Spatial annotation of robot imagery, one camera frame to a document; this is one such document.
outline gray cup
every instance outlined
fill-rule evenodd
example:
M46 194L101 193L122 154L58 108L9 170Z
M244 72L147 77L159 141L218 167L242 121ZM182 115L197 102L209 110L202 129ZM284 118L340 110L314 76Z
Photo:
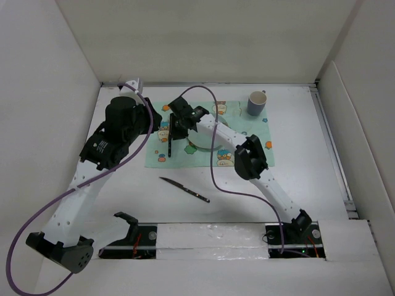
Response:
M266 105L266 94L263 91L254 91L248 97L247 113L258 116Z

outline green placemat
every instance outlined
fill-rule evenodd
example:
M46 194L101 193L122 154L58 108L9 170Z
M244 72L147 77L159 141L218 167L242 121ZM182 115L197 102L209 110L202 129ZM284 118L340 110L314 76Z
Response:
M202 106L215 113L213 102L190 102L192 108ZM210 166L210 150L200 149L188 139L172 141L172 157L167 156L168 150L168 120L172 112L163 102L153 103L155 110L162 115L160 130L150 135L147 143L147 168L192 168ZM274 167L272 140L270 139L266 109L258 116L247 113L246 101L218 102L218 112L226 120L229 127L246 136L255 134L264 147L267 163ZM214 153L214 165L217 167L233 167L234 155L231 151L221 147Z

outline tabletop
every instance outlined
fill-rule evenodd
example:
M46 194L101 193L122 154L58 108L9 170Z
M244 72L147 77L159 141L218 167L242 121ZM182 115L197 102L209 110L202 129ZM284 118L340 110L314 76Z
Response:
M270 168L285 192L316 221L348 219L343 198L325 144L308 86L266 84L213 84L209 88L219 101L247 100L253 91L265 90L267 116L273 142L275 166ZM152 102L169 103L186 86L145 87L143 96ZM102 87L89 134L104 121L104 111L116 87ZM204 89L184 95L187 101L212 101ZM131 146L133 152L140 136ZM209 167L145 168L145 148L117 170L102 188L90 220L119 211L141 223L221 223L276 221L272 210L259 200L219 192L211 182ZM233 167L215 167L217 184L226 190L262 195L250 182L241 179ZM205 203L159 179L166 176L211 200Z

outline white wall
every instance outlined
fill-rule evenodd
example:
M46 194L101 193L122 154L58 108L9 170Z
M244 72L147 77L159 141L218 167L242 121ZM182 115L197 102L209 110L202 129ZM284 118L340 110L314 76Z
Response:
M57 0L100 81L313 83L356 0Z
M395 289L395 2L365 0L318 88L362 218Z
M0 0L0 287L17 229L70 182L99 82L52 0ZM32 231L40 229L46 213ZM20 239L17 284L33 292L41 255Z

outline knife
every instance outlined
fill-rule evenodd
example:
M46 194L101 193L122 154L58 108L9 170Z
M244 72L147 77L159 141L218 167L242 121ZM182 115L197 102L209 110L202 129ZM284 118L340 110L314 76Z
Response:
M184 190L186 193L189 193L189 194L191 194L191 195L197 197L198 199L201 199L201 200L207 202L208 204L210 203L210 200L209 200L209 199L205 198L204 196L201 196L200 194L198 194L198 193L196 193L196 192L193 192L192 190L189 190L188 188L185 188L185 187L184 187L182 184L180 184L179 182L173 181L173 180L168 179L168 178L165 178L165 177L159 177L159 178L162 179L162 180L164 180L164 181L166 181L166 182L169 182L171 185L174 185L174 186L176 186L176 187L178 187L178 188Z

